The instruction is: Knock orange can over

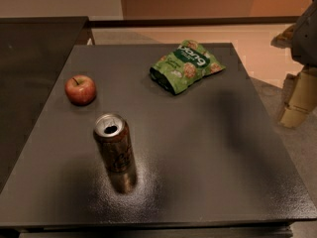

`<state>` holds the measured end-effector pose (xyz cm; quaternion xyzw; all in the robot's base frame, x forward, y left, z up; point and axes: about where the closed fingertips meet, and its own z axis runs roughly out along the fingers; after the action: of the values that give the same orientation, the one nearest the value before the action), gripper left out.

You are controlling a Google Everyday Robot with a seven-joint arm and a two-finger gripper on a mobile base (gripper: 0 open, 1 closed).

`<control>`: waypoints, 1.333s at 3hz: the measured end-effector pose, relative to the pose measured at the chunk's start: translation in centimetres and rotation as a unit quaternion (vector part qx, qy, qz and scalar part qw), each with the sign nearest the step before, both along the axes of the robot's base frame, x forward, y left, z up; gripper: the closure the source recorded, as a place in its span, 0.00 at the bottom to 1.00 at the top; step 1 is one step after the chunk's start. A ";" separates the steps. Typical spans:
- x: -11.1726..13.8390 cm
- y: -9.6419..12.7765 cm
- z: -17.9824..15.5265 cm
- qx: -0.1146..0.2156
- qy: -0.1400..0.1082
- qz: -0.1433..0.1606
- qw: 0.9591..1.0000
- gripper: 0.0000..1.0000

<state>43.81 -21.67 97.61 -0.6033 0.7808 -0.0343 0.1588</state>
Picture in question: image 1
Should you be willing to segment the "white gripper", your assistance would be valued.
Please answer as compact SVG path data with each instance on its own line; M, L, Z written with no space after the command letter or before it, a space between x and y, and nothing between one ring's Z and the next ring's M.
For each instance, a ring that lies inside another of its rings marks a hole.
M288 74L282 89L279 123L296 128L317 107L317 0L291 25L275 36L270 44L291 48L292 58L305 66L296 75Z

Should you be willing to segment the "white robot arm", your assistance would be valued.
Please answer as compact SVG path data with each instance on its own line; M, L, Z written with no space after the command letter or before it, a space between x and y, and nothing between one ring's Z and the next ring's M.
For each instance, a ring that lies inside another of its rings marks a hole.
M312 0L296 23L275 36L270 44L290 49L292 59L303 65L296 75L286 76L278 115L280 125L296 128L317 107L317 0Z

